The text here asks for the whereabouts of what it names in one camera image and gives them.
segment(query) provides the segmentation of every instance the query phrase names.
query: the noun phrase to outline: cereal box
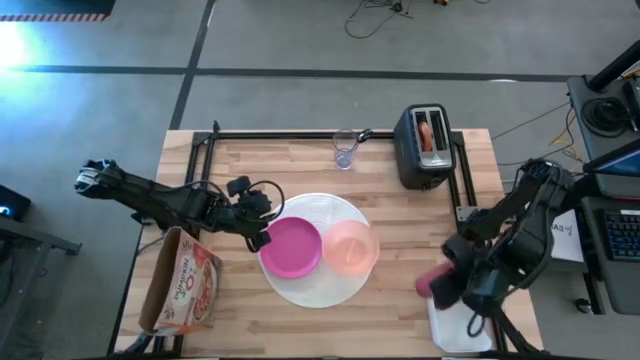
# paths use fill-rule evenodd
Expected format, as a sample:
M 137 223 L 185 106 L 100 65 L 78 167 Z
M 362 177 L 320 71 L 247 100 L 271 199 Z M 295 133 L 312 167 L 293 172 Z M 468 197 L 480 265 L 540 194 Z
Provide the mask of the cereal box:
M 180 228 L 169 229 L 139 324 L 153 335 L 213 327 L 222 261 Z

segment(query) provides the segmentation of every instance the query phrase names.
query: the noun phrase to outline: pink bowl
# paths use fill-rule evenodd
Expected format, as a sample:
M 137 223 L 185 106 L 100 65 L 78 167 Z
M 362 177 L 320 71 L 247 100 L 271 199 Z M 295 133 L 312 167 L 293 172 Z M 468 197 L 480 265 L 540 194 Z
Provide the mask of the pink bowl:
M 271 242 L 260 249 L 260 259 L 274 275 L 295 279 L 310 273 L 322 257 L 322 238 L 307 220 L 289 217 L 269 225 Z
M 329 229 L 322 252 L 327 264 L 338 274 L 360 276 L 371 271 L 378 261 L 380 244 L 367 225 L 346 220 Z

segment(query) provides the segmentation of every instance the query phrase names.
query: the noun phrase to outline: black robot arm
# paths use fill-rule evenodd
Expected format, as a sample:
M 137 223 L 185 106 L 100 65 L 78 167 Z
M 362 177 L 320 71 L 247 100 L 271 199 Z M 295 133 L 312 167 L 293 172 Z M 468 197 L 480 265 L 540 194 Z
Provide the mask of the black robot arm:
M 528 288 L 551 259 L 551 226 L 561 215 L 573 179 L 560 165 L 544 159 L 530 160 L 518 171 L 523 175 L 509 195 L 491 209 L 475 210 L 445 242 L 442 251 L 454 266 L 430 287 L 436 307 L 448 308 L 462 299 L 475 312 L 474 319 L 493 317 L 516 348 L 533 351 L 501 307 L 515 290 Z M 512 216 L 515 222 L 501 232 Z
M 213 192 L 194 188 L 196 183 L 172 188 L 127 173 L 113 160 L 89 160 L 80 169 L 75 189 L 88 198 L 116 200 L 134 209 L 132 217 L 137 221 L 153 218 L 162 230 L 179 226 L 196 238 L 201 229 L 239 234 L 251 252 L 270 242 L 264 230 L 284 204 L 278 214 L 263 216 L 271 211 L 271 202 L 260 190 L 252 189 L 246 176 L 227 184 L 229 196 L 239 195 L 235 204 L 217 185 L 211 183 L 218 191 Z

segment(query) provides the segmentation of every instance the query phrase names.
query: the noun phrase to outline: wooden table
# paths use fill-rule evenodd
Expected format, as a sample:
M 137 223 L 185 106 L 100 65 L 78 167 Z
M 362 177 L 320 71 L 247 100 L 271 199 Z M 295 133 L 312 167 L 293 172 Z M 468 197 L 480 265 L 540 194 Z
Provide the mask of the wooden table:
M 478 203 L 493 206 L 503 190 L 489 132 L 474 129 L 463 134 Z M 192 136 L 192 131 L 167 133 L 158 182 L 184 183 Z M 224 185 L 239 175 L 248 175 L 252 181 L 273 180 L 287 198 L 325 192 L 350 201 L 377 233 L 380 259 L 368 282 L 351 299 L 327 309 L 306 309 L 272 290 L 256 255 L 239 236 L 202 232 L 201 241 L 224 261 L 220 297 L 214 328 L 186 336 L 183 356 L 445 355 L 431 341 L 426 302 L 416 294 L 414 284 L 420 274 L 444 261 L 439 246 L 456 231 L 446 182 L 427 192 L 403 188 L 391 140 L 370 140 L 360 146 L 350 171 L 335 168 L 330 140 L 217 140 L 210 179 Z M 457 178 L 465 199 L 462 177 Z M 274 189 L 263 190 L 278 201 Z M 157 229 L 146 229 L 141 246 L 159 234 Z M 148 248 L 136 261 L 116 349 L 130 345 L 140 332 L 138 316 L 159 248 Z M 505 309 L 525 337 L 541 348 L 528 292 L 508 298 Z

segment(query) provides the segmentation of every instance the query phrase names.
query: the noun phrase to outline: black toaster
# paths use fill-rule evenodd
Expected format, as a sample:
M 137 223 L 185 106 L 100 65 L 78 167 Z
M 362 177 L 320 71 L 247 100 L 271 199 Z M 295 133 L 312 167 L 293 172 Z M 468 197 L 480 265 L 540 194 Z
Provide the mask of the black toaster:
M 436 188 L 456 168 L 451 128 L 440 104 L 409 106 L 393 130 L 393 141 L 400 182 L 407 189 Z

